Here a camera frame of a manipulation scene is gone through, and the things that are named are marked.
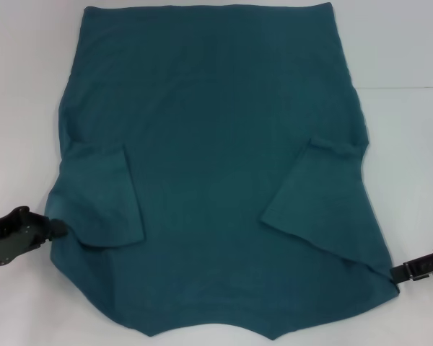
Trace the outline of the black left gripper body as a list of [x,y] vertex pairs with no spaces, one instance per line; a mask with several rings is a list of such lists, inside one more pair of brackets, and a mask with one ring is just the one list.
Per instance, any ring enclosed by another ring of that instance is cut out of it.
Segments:
[[0,218],[0,266],[40,248],[49,239],[50,220],[20,206]]

